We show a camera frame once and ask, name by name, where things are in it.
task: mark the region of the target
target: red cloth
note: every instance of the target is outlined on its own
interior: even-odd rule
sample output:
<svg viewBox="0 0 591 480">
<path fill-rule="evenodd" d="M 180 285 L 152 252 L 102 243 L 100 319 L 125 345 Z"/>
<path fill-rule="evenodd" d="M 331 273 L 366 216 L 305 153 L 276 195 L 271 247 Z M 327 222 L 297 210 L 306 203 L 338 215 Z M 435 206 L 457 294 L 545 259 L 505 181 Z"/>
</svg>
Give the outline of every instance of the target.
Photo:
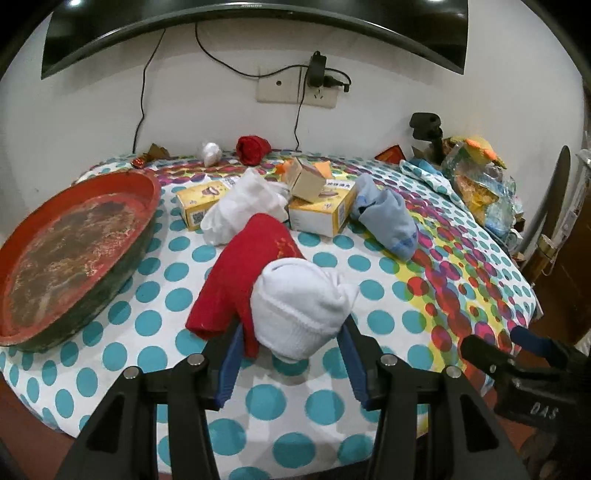
<svg viewBox="0 0 591 480">
<path fill-rule="evenodd" d="M 236 144 L 236 153 L 240 162 L 249 167 L 258 165 L 262 158 L 271 152 L 269 142 L 256 135 L 240 137 Z"/>
<path fill-rule="evenodd" d="M 265 268 L 279 258 L 304 258 L 281 222 L 257 213 L 222 251 L 201 289 L 186 327 L 208 340 L 226 331 L 238 315 L 245 356 L 255 358 L 258 341 L 252 325 L 252 288 Z"/>
</svg>

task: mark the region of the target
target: wall switch plate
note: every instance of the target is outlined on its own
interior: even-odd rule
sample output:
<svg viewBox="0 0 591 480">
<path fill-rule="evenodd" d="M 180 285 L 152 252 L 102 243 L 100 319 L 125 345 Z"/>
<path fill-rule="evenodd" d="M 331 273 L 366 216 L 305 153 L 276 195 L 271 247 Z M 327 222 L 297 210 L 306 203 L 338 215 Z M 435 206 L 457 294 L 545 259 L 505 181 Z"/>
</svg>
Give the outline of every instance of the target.
<svg viewBox="0 0 591 480">
<path fill-rule="evenodd" d="M 259 67 L 259 75 L 278 70 Z M 258 80 L 256 86 L 256 101 L 262 103 L 299 103 L 300 79 L 304 73 L 301 68 L 285 70 L 277 75 Z"/>
</svg>

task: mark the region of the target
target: white cloth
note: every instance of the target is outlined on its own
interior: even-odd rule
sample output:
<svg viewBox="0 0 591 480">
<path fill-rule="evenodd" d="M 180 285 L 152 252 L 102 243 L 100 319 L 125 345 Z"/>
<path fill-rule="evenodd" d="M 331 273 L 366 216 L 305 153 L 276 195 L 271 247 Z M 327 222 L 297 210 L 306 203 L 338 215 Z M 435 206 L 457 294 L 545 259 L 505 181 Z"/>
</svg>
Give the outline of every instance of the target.
<svg viewBox="0 0 591 480">
<path fill-rule="evenodd" d="M 280 360 L 307 359 L 339 333 L 358 293 L 334 268 L 302 258 L 275 260 L 252 290 L 255 336 Z"/>
<path fill-rule="evenodd" d="M 256 213 L 266 213 L 285 222 L 288 199 L 289 188 L 285 183 L 266 181 L 254 168 L 249 168 L 203 217 L 204 240 L 210 245 L 227 244 Z"/>
</svg>

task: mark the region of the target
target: orange item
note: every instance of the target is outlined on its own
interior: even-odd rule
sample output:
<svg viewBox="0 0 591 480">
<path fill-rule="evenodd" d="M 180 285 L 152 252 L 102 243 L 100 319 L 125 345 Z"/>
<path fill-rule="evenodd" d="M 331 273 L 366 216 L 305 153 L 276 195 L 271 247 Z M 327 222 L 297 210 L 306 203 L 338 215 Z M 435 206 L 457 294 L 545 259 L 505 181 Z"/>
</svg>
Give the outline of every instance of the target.
<svg viewBox="0 0 591 480">
<path fill-rule="evenodd" d="M 314 164 L 316 169 L 322 173 L 322 176 L 326 179 L 333 179 L 332 170 L 330 169 L 330 160 L 319 161 Z"/>
</svg>

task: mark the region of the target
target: qr code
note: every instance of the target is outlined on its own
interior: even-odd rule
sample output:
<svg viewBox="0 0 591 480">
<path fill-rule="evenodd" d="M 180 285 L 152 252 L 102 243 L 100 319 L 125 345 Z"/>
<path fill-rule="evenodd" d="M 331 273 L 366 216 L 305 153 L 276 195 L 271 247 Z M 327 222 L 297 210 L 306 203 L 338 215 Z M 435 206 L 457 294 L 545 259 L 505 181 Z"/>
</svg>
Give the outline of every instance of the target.
<svg viewBox="0 0 591 480">
<path fill-rule="evenodd" d="M 191 224 L 192 226 L 197 226 L 201 223 L 201 221 L 203 220 L 203 217 L 205 215 L 204 211 L 199 211 L 199 212 L 194 212 L 191 214 Z"/>
</svg>

